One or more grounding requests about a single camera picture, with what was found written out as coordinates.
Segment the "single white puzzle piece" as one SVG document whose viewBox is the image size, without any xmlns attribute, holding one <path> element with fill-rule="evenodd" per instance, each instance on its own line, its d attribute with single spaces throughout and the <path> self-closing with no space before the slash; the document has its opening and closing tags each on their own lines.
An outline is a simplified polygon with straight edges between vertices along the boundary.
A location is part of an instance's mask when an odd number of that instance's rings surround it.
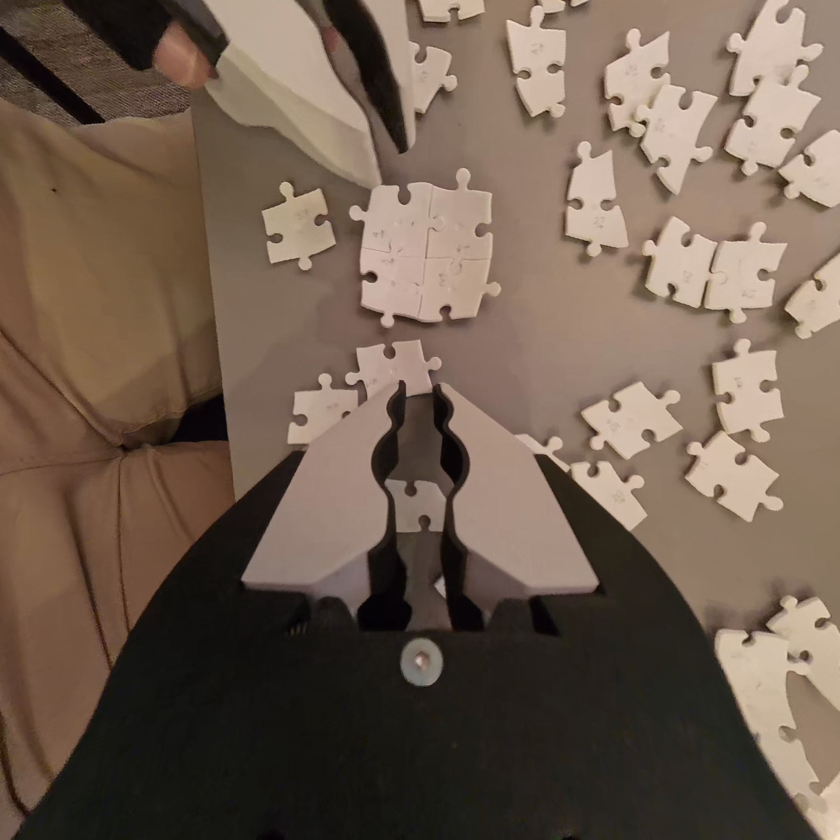
<svg viewBox="0 0 840 840">
<path fill-rule="evenodd" d="M 383 343 L 358 348 L 355 352 L 359 370 L 345 375 L 346 384 L 362 383 L 368 397 L 398 382 L 405 383 L 408 397 L 430 393 L 430 372 L 439 371 L 442 361 L 438 357 L 427 360 L 420 340 L 394 342 L 392 349 L 393 356 L 387 357 Z"/>
</svg>

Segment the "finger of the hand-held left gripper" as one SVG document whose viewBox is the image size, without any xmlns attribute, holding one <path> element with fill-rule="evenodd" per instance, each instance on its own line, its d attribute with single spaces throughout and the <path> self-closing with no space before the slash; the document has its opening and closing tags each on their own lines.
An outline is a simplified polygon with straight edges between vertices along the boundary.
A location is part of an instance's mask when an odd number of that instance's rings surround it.
<svg viewBox="0 0 840 840">
<path fill-rule="evenodd" d="M 408 152 L 416 121 L 405 3 L 326 1 L 324 10 L 350 50 L 365 100 L 396 152 Z"/>
<path fill-rule="evenodd" d="M 273 129 L 331 173 L 382 183 L 371 126 L 298 2 L 207 1 L 227 38 L 205 89 L 228 117 Z"/>
</svg>

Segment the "assembled white puzzle section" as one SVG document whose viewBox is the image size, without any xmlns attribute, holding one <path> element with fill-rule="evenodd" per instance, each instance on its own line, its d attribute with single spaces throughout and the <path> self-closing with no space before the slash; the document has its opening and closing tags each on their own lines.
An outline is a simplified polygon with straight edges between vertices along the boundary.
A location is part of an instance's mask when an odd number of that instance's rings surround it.
<svg viewBox="0 0 840 840">
<path fill-rule="evenodd" d="M 456 186 L 428 182 L 375 187 L 367 207 L 352 205 L 362 223 L 360 305 L 380 316 L 383 328 L 397 319 L 441 322 L 473 319 L 485 298 L 501 293 L 490 279 L 493 238 L 477 228 L 491 222 L 492 194 L 469 186 L 471 173 L 457 169 Z"/>
</svg>

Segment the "scattered loose white puzzle pieces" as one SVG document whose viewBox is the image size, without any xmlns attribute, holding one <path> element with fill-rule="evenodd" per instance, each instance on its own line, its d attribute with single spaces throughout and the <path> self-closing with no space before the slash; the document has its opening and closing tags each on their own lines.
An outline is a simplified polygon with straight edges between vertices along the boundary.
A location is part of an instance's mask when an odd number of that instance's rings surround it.
<svg viewBox="0 0 840 840">
<path fill-rule="evenodd" d="M 685 207 L 656 208 L 668 196 L 708 203 L 697 190 L 715 162 L 690 161 L 683 196 L 639 174 L 644 153 L 625 129 L 610 131 L 613 98 L 604 67 L 624 61 L 670 31 L 679 33 L 720 4 L 664 2 L 634 9 L 584 4 L 541 32 L 565 32 L 565 114 L 532 117 L 518 94 L 528 62 L 511 69 L 507 19 L 530 31 L 534 2 L 487 2 L 483 14 L 431 34 L 453 54 L 457 88 L 430 104 L 405 157 L 383 163 L 385 182 L 406 189 L 433 182 L 453 189 L 457 169 L 470 188 L 494 194 L 490 279 L 500 295 L 473 319 L 419 322 L 419 339 L 440 356 L 438 384 L 451 385 L 537 457 L 552 493 L 599 584 L 588 595 L 501 602 L 487 623 L 411 626 L 421 612 L 405 590 L 406 623 L 360 623 L 338 598 L 274 594 L 281 617 L 307 631 L 268 646 L 259 709 L 243 730 L 276 757 L 255 756 L 269 780 L 247 780 L 257 832 L 282 838 L 838 838 L 838 785 L 827 787 L 807 760 L 790 708 L 772 721 L 785 779 L 766 759 L 769 728 L 746 719 L 731 666 L 757 677 L 756 657 L 777 657 L 809 679 L 819 665 L 813 638 L 833 636 L 828 607 L 812 610 L 808 642 L 766 631 L 723 631 L 711 641 L 669 571 L 681 563 L 714 572 L 729 543 L 747 564 L 770 560 L 763 538 L 739 542 L 738 513 L 719 502 L 731 483 L 678 476 L 676 500 L 652 510 L 665 526 L 670 560 L 655 558 L 638 535 L 604 509 L 576 477 L 602 480 L 602 465 L 668 467 L 690 477 L 707 464 L 707 406 L 691 393 L 707 384 L 705 357 L 724 364 L 748 338 L 733 308 L 709 310 L 707 286 L 725 256 L 750 256 L 754 284 L 779 268 L 751 225 L 711 239 Z M 710 340 L 711 350 L 700 344 Z M 434 462 L 441 436 L 434 425 Z M 449 480 L 449 491 L 452 482 Z M 406 567 L 402 549 L 396 547 Z M 268 722 L 257 720 L 266 709 Z M 803 763 L 796 754 L 800 753 Z M 812 819 L 819 823 L 816 831 Z"/>
</svg>

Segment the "person's left hand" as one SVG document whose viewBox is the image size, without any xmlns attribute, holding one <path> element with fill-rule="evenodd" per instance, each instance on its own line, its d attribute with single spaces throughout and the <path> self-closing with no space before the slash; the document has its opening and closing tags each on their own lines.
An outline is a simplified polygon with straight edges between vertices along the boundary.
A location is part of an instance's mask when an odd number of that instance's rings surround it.
<svg viewBox="0 0 840 840">
<path fill-rule="evenodd" d="M 154 50 L 152 67 L 187 90 L 198 90 L 217 78 L 215 67 L 177 22 L 164 31 Z"/>
</svg>

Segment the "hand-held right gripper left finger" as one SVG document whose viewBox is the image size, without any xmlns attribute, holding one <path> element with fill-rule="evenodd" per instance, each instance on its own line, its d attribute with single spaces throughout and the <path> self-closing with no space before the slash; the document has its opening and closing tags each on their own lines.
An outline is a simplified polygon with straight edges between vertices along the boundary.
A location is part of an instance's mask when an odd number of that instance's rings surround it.
<svg viewBox="0 0 840 840">
<path fill-rule="evenodd" d="M 406 384 L 390 384 L 317 437 L 245 572 L 252 590 L 340 599 L 360 623 L 406 623 L 406 567 L 385 480 L 395 469 Z"/>
</svg>

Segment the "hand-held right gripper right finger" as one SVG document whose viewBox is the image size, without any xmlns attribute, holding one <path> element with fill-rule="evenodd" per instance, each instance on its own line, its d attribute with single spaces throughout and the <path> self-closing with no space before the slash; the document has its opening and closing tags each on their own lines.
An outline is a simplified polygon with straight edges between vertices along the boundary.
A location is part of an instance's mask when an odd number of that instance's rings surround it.
<svg viewBox="0 0 840 840">
<path fill-rule="evenodd" d="M 451 385 L 433 390 L 451 480 L 440 560 L 451 623 L 487 623 L 504 601 L 588 595 L 599 581 L 536 455 Z"/>
</svg>

